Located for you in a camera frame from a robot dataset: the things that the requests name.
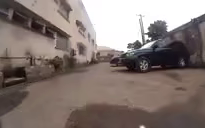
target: door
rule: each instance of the door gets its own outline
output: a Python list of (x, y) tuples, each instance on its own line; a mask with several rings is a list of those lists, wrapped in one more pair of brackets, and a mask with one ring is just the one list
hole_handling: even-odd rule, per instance
[(157, 48), (154, 54), (157, 56), (157, 65), (172, 65), (176, 58), (171, 48)]
[(153, 65), (162, 65), (165, 62), (165, 48), (156, 48), (153, 50)]

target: car tire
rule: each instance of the car tire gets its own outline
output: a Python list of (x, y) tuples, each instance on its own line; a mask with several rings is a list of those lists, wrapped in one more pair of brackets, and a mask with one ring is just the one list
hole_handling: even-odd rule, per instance
[(179, 67), (179, 68), (185, 68), (185, 67), (187, 66), (187, 61), (186, 61), (185, 58), (180, 57), (180, 58), (178, 59), (177, 64), (178, 64), (178, 67)]
[(137, 60), (136, 64), (137, 64), (136, 65), (137, 71), (139, 71), (141, 73), (149, 72), (151, 69), (151, 63), (150, 63), (149, 59), (147, 59), (146, 57), (140, 57)]

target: suv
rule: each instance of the suv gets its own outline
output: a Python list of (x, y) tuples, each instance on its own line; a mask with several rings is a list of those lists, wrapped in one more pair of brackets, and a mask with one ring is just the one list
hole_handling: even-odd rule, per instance
[(121, 60), (129, 70), (139, 72), (148, 72), (152, 66), (184, 68), (188, 65), (189, 52), (180, 41), (157, 40), (123, 54)]

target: roof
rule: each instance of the roof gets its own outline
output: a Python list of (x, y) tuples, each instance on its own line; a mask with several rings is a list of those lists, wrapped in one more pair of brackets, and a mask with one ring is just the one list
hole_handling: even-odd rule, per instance
[(98, 46), (97, 50), (99, 50), (99, 51), (107, 51), (107, 50), (114, 50), (114, 49), (112, 49), (110, 47), (107, 47), (107, 46)]
[(203, 14), (203, 15), (197, 17), (197, 18), (194, 18), (190, 22), (187, 22), (187, 23), (185, 23), (185, 24), (171, 30), (170, 32), (167, 33), (167, 36), (170, 35), (170, 34), (173, 34), (175, 32), (184, 30), (185, 28), (188, 28), (191, 25), (199, 24), (199, 23), (204, 22), (204, 21), (205, 21), (205, 14)]

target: white sky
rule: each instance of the white sky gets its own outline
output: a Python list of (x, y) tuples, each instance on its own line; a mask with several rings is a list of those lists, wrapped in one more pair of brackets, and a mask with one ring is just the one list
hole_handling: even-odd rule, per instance
[(165, 20), (172, 30), (205, 13), (205, 0), (82, 0), (97, 33), (97, 44), (126, 50), (139, 39), (144, 15), (145, 32), (155, 20)]

